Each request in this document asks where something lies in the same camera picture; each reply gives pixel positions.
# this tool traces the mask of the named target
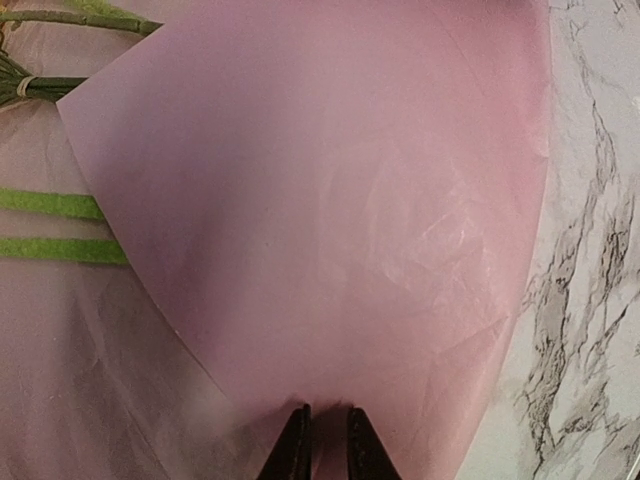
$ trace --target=white marble countertop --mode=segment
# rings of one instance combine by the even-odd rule
[[[550,3],[554,124],[538,244],[459,480],[637,475],[640,2]]]

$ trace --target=gray marble vein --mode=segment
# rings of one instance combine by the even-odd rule
[[[635,478],[640,1],[553,0],[554,128],[522,314],[458,475]]]

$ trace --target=marble surface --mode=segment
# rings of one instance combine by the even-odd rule
[[[554,128],[514,339],[458,480],[631,480],[640,454],[640,2],[551,0]]]

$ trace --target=pink wrapping paper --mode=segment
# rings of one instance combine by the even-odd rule
[[[526,280],[547,53],[542,1],[219,0],[59,109],[151,297],[247,418],[355,403],[405,479],[445,480]]]

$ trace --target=black tweezers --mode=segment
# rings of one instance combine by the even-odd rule
[[[402,480],[361,408],[347,414],[349,480]],[[257,480],[311,480],[311,407],[293,411]]]

